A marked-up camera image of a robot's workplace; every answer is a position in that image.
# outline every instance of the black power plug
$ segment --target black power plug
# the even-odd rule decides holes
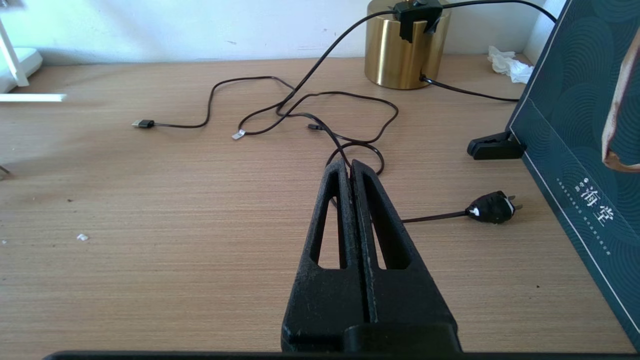
[[[522,205],[514,206],[511,201],[515,196],[507,196],[503,192],[493,192],[477,198],[465,210],[468,217],[480,221],[502,224],[511,219]]]

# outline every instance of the cable clip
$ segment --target cable clip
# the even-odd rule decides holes
[[[238,130],[238,132],[237,132],[237,133],[233,134],[231,137],[232,137],[234,140],[238,140],[238,139],[240,139],[241,137],[243,137],[243,136],[244,136],[244,134],[246,134],[246,131],[244,131],[244,130],[240,129],[240,130]]]
[[[401,1],[394,6],[394,17],[400,22],[400,37],[413,43],[413,24],[426,21],[424,33],[433,34],[442,16],[439,0]]]
[[[505,131],[471,140],[467,154],[474,160],[520,159],[526,150],[511,131]]]

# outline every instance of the black cable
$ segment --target black cable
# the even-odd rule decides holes
[[[528,2],[523,1],[523,0],[478,0],[478,1],[466,1],[466,2],[463,2],[463,3],[446,4],[446,5],[443,6],[443,8],[455,8],[455,7],[459,7],[459,6],[467,6],[467,5],[475,5],[475,4],[491,4],[491,3],[522,3],[522,4],[526,4],[526,5],[529,5],[531,7],[534,7],[536,9],[538,9],[540,12],[544,13],[547,17],[552,19],[554,22],[556,21],[556,19],[550,13],[548,13],[546,10],[544,10],[543,8],[539,7],[538,5],[531,4],[531,3],[528,3]],[[141,122],[137,122],[137,125],[139,125],[139,127],[163,126],[163,127],[174,127],[174,128],[179,128],[179,129],[196,129],[196,128],[199,128],[199,127],[203,127],[203,126],[207,125],[209,123],[210,119],[211,119],[211,108],[212,108],[212,104],[213,104],[213,96],[214,96],[214,93],[215,93],[216,89],[219,86],[227,84],[227,83],[231,83],[231,82],[236,82],[236,81],[272,79],[272,80],[276,80],[279,83],[285,85],[286,87],[292,89],[292,91],[282,101],[277,102],[277,103],[275,103],[275,104],[273,104],[271,106],[268,106],[268,107],[266,107],[264,109],[254,111],[253,113],[245,116],[240,121],[240,123],[238,123],[238,130],[239,131],[244,131],[243,135],[259,135],[259,134],[266,133],[269,130],[272,130],[277,125],[279,125],[287,117],[306,117],[308,119],[313,120],[317,124],[317,127],[316,126],[313,127],[314,129],[320,129],[320,130],[325,131],[329,135],[329,137],[332,139],[332,141],[334,142],[334,144],[336,146],[336,149],[334,150],[334,152],[331,154],[331,156],[329,157],[329,159],[327,161],[327,165],[329,163],[331,163],[333,158],[338,153],[340,153],[340,155],[344,159],[345,163],[349,167],[351,167],[351,163],[349,162],[347,156],[345,155],[344,149],[346,147],[351,147],[351,146],[362,146],[362,147],[366,147],[367,149],[370,149],[371,151],[376,153],[376,155],[378,155],[378,157],[380,159],[381,166],[380,166],[380,169],[376,172],[376,174],[380,175],[382,173],[382,171],[384,170],[384,168],[385,168],[384,157],[382,156],[382,153],[371,144],[380,139],[380,137],[382,136],[382,134],[386,130],[387,126],[389,124],[391,124],[391,122],[393,122],[396,119],[396,117],[398,116],[398,113],[399,113],[398,107],[395,104],[393,104],[392,102],[386,101],[384,99],[380,99],[380,98],[377,98],[377,97],[369,97],[369,96],[364,96],[364,95],[352,94],[352,93],[349,93],[349,92],[340,92],[340,91],[319,92],[319,93],[314,93],[314,94],[307,94],[307,95],[303,96],[301,99],[299,99],[293,106],[291,106],[284,113],[282,113],[281,111],[282,111],[282,108],[298,93],[298,91],[302,88],[302,86],[309,80],[311,75],[313,75],[313,73],[317,70],[317,68],[320,66],[320,64],[322,64],[322,62],[327,58],[327,56],[333,51],[333,49],[340,43],[340,41],[342,41],[342,39],[344,39],[344,37],[346,37],[355,28],[357,28],[359,25],[361,25],[362,23],[366,22],[369,19],[378,17],[380,15],[388,15],[388,14],[395,14],[395,13],[396,13],[395,10],[387,10],[387,11],[383,11],[383,12],[376,12],[376,13],[372,13],[372,14],[370,14],[370,15],[368,15],[368,16],[360,19],[360,20],[358,20],[357,22],[355,22],[351,27],[349,27],[347,30],[345,30],[345,32],[343,32],[331,44],[331,46],[329,48],[327,48],[327,50],[324,52],[324,54],[316,61],[314,66],[309,70],[307,75],[305,75],[305,77],[295,87],[291,86],[286,81],[284,81],[284,80],[282,80],[282,79],[280,79],[280,78],[278,78],[276,76],[254,76],[254,77],[246,77],[246,78],[228,79],[228,80],[220,81],[219,83],[215,84],[213,86],[213,88],[211,88],[211,92],[209,94],[209,100],[207,102],[207,116],[206,116],[206,118],[205,118],[205,120],[203,122],[201,122],[201,123],[199,123],[197,125],[176,125],[176,124],[158,123],[158,122],[154,122],[153,120],[142,120],[141,122],[144,123],[144,126],[141,125]],[[503,100],[503,101],[518,101],[518,99],[505,99],[505,98],[501,98],[501,97],[494,97],[494,96],[491,96],[491,95],[485,95],[485,94],[470,92],[468,90],[455,88],[453,86],[445,85],[445,84],[439,83],[439,82],[437,82],[435,80],[429,79],[424,75],[422,75],[420,77],[420,80],[421,81],[427,81],[430,84],[433,84],[433,85],[436,85],[436,86],[440,86],[440,87],[448,89],[448,90],[461,92],[461,93],[464,93],[464,94],[483,96],[483,97],[487,97],[489,99],[496,99],[496,100]],[[371,139],[371,140],[357,140],[357,139],[354,139],[354,138],[349,138],[349,137],[346,137],[346,136],[342,136],[342,135],[340,135],[338,133],[334,133],[320,118],[318,118],[317,116],[315,116],[315,115],[313,115],[311,113],[292,113],[293,110],[295,110],[302,102],[304,102],[309,97],[316,97],[316,96],[320,96],[320,95],[346,95],[346,96],[350,96],[350,97],[356,97],[358,99],[365,99],[365,100],[382,102],[383,104],[386,104],[386,105],[390,106],[391,108],[393,108],[395,113],[391,116],[391,118],[389,120],[386,121],[386,123],[384,123],[384,125],[380,129],[380,132],[373,139]],[[272,125],[268,126],[265,129],[258,130],[258,131],[245,131],[243,129],[243,125],[247,121],[249,121],[251,118],[253,118],[254,116],[256,116],[256,115],[258,115],[260,113],[264,113],[265,111],[269,111],[269,110],[271,110],[273,108],[276,109],[275,112],[276,112],[276,114],[278,116],[280,116],[280,118],[277,121],[275,121]],[[347,143],[341,144],[339,142],[339,139],[345,140],[345,141],[347,141]],[[461,216],[464,216],[464,215],[467,215],[466,211],[459,211],[457,213],[435,215],[435,216],[431,216],[431,217],[413,218],[413,219],[403,220],[403,222],[405,222],[405,223],[420,222],[420,221],[437,220],[437,219],[443,219],[443,218],[461,217]]]
[[[461,3],[453,3],[453,4],[444,4],[442,5],[443,9],[451,9],[451,8],[457,8],[460,6],[468,6],[468,5],[480,5],[480,4],[504,4],[504,3],[516,3],[516,4],[523,4],[523,5],[527,5],[527,6],[531,6],[532,8],[535,8],[537,11],[545,14],[551,21],[556,22],[557,19],[548,11],[546,11],[544,8],[534,4],[534,3],[530,3],[528,1],[524,1],[524,0],[474,0],[474,1],[463,1]]]
[[[213,104],[213,93],[216,91],[216,89],[218,88],[218,86],[220,85],[224,85],[227,83],[233,83],[236,81],[244,81],[244,80],[261,80],[261,79],[273,79],[276,80],[278,82],[280,82],[281,84],[285,85],[286,87],[293,89],[293,86],[289,85],[286,81],[284,81],[283,79],[278,78],[277,76],[252,76],[252,77],[248,77],[248,78],[235,78],[235,79],[228,79],[228,80],[224,80],[224,81],[220,81],[219,83],[215,84],[213,86],[213,88],[211,88],[211,93],[209,94],[209,102],[207,102],[207,116],[204,119],[203,122],[197,124],[197,125],[175,125],[175,124],[163,124],[160,122],[155,122],[154,125],[155,126],[164,126],[164,127],[177,127],[178,129],[197,129],[198,127],[203,127],[205,125],[207,125],[209,123],[209,120],[211,119],[211,105]]]
[[[255,77],[250,77],[250,78],[236,78],[236,79],[229,79],[229,80],[224,80],[224,81],[220,81],[219,83],[215,84],[213,86],[213,88],[211,89],[211,93],[209,94],[209,101],[207,103],[207,116],[205,118],[205,120],[197,125],[175,125],[175,124],[163,124],[163,123],[158,123],[158,122],[153,122],[152,126],[164,126],[164,127],[176,127],[176,128],[180,128],[180,129],[194,129],[194,128],[198,128],[198,127],[203,127],[205,125],[207,125],[209,123],[209,120],[211,119],[211,106],[213,104],[213,95],[216,91],[216,89],[220,86],[220,85],[224,85],[226,83],[231,83],[231,82],[235,82],[235,81],[243,81],[243,80],[258,80],[258,79],[273,79],[276,80],[278,82],[280,82],[281,84],[285,85],[286,87],[292,89],[292,91],[289,93],[289,95],[287,95],[287,97],[280,101],[277,102],[271,106],[268,106],[264,109],[261,110],[257,110],[254,111],[253,113],[245,116],[240,123],[238,123],[238,130],[243,129],[244,124],[250,120],[251,118],[253,118],[254,116],[260,114],[260,113],[264,113],[265,111],[269,111],[271,109],[276,109],[276,114],[278,116],[280,116],[280,118],[275,121],[272,125],[268,126],[265,129],[262,130],[258,130],[258,131],[245,131],[244,135],[259,135],[259,134],[263,134],[266,133],[269,130],[272,130],[274,127],[276,127],[277,125],[279,125],[284,119],[286,119],[287,117],[306,117],[308,119],[313,120],[318,126],[319,129],[322,129],[324,131],[326,131],[326,133],[329,135],[329,137],[333,140],[335,146],[336,146],[336,150],[334,151],[334,153],[332,154],[332,156],[330,157],[330,160],[333,159],[333,157],[335,157],[335,155],[339,152],[340,155],[342,156],[342,158],[344,159],[345,163],[348,164],[348,166],[351,166],[351,163],[349,161],[349,159],[347,158],[347,156],[344,153],[344,148],[348,147],[348,146],[363,146],[366,147],[372,151],[374,151],[378,157],[381,160],[381,168],[377,171],[377,174],[380,175],[382,173],[382,170],[384,169],[384,159],[382,158],[382,154],[380,153],[380,151],[375,148],[373,145],[371,145],[373,142],[377,141],[378,139],[380,139],[380,137],[382,136],[382,134],[384,133],[385,129],[387,128],[387,126],[396,119],[396,117],[398,116],[399,110],[398,107],[393,104],[390,101],[384,100],[384,99],[380,99],[377,97],[369,97],[369,96],[364,96],[364,95],[358,95],[358,94],[352,94],[349,92],[340,92],[340,91],[333,91],[333,92],[320,92],[320,93],[314,93],[314,94],[307,94],[305,96],[303,96],[300,100],[298,100],[293,106],[291,106],[287,111],[285,111],[284,113],[282,113],[282,108],[287,104],[287,102],[289,102],[300,90],[300,88],[302,88],[302,86],[309,80],[309,78],[311,77],[311,75],[313,75],[313,73],[317,70],[317,68],[320,66],[320,64],[322,64],[322,62],[326,59],[326,57],[333,51],[333,49],[340,43],[340,41],[342,41],[342,39],[344,37],[346,37],[350,32],[352,32],[355,28],[357,28],[359,25],[361,25],[362,23],[364,23],[365,21],[372,19],[374,17],[380,16],[380,15],[387,15],[387,14],[393,14],[396,13],[393,10],[386,10],[383,12],[376,12],[376,13],[372,13],[360,20],[358,20],[357,22],[355,22],[351,27],[349,27],[347,30],[345,30],[345,32],[343,32],[334,42],[333,44],[327,48],[327,50],[324,52],[324,54],[316,61],[316,63],[314,64],[314,66],[309,70],[309,72],[307,73],[307,75],[305,75],[305,77],[298,83],[297,86],[293,87],[290,84],[288,84],[287,82],[285,82],[284,80],[276,77],[276,76],[255,76]],[[350,97],[356,97],[358,99],[365,99],[365,100],[371,100],[371,101],[377,101],[377,102],[382,102],[383,104],[386,104],[388,106],[390,106],[391,108],[394,109],[394,114],[391,116],[391,118],[389,120],[386,121],[386,123],[383,125],[382,129],[380,130],[380,132],[378,133],[377,136],[375,136],[373,139],[371,140],[357,140],[357,139],[353,139],[353,138],[349,138],[346,136],[342,136],[340,134],[334,133],[333,131],[331,131],[331,129],[317,116],[310,114],[310,113],[292,113],[304,100],[308,99],[309,97],[315,97],[315,96],[320,96],[320,95],[346,95],[346,96],[350,96]],[[346,144],[340,144],[338,139],[342,139],[347,141],[348,143]]]
[[[430,217],[421,217],[421,218],[408,218],[408,219],[404,219],[402,220],[402,222],[404,224],[410,223],[410,222],[421,222],[421,221],[430,221],[430,220],[441,220],[441,219],[446,219],[446,218],[459,218],[459,217],[465,217],[467,216],[468,213],[467,211],[456,211],[455,213],[448,213],[448,214],[441,214],[441,215],[432,215]]]
[[[444,4],[442,6],[443,9],[451,9],[451,8],[457,8],[460,6],[468,6],[468,5],[480,5],[480,4],[504,4],[504,3],[516,3],[516,4],[523,4],[523,5],[528,5],[531,6],[532,8],[535,8],[537,11],[545,14],[551,21],[553,21],[554,23],[557,22],[557,19],[548,11],[546,11],[544,8],[530,3],[528,1],[524,1],[524,0],[473,0],[473,1],[464,1],[461,3],[453,3],[453,4]],[[467,94],[467,95],[474,95],[474,96],[480,96],[480,97],[485,97],[487,99],[493,99],[493,100],[500,100],[500,101],[509,101],[509,102],[518,102],[520,101],[520,99],[509,99],[506,97],[497,97],[497,96],[492,96],[492,95],[486,95],[486,94],[481,94],[479,92],[473,92],[473,91],[469,91],[469,90],[464,90],[464,89],[460,89],[460,88],[456,88],[455,86],[451,86],[451,85],[447,85],[447,84],[443,84],[440,83],[438,81],[435,81],[434,79],[429,79],[427,78],[425,75],[421,75],[420,76],[420,81],[424,81],[426,83],[447,89],[447,90],[451,90],[451,91],[455,91],[455,92],[459,92],[459,93],[463,93],[463,94]]]
[[[509,98],[506,98],[506,97],[497,97],[497,96],[492,96],[492,95],[481,94],[479,92],[473,92],[473,91],[469,91],[469,90],[456,88],[455,86],[439,83],[439,82],[435,81],[434,79],[429,79],[425,75],[421,75],[420,76],[420,81],[423,81],[425,83],[429,83],[429,84],[432,84],[432,85],[435,85],[435,86],[439,86],[439,87],[447,89],[447,90],[451,90],[451,91],[455,91],[455,92],[461,92],[463,94],[481,96],[481,97],[486,97],[488,99],[500,100],[500,101],[510,101],[510,102],[518,102],[518,101],[520,101],[520,99],[509,99]]]

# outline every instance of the usb connector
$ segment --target usb connector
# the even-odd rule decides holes
[[[155,124],[156,122],[154,122],[153,120],[138,120],[138,121],[134,121],[133,124],[131,124],[131,126],[148,129],[150,127],[153,127]]]

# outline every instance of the desk surface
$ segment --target desk surface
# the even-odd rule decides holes
[[[222,88],[203,129],[130,124],[200,122],[212,84],[267,74],[296,82],[314,61],[51,67],[20,91],[67,93],[69,102],[1,105],[0,159],[16,174],[0,182],[2,358],[65,349],[278,351],[332,142],[300,119],[233,141],[244,115],[287,93],[270,81]],[[524,204],[500,226],[407,225],[463,348],[633,351],[522,162],[473,161],[465,152],[470,139],[502,131],[514,104],[435,87],[381,88],[363,64],[329,59],[304,91],[356,92],[400,107],[377,146],[401,217],[457,211],[495,190]],[[439,80],[499,96],[523,89],[484,56],[446,56]],[[373,137],[390,115],[343,97],[304,108],[357,138]],[[378,166],[364,150],[347,154]],[[77,240],[80,233],[90,239]],[[328,242],[321,264],[331,267],[337,244]]]

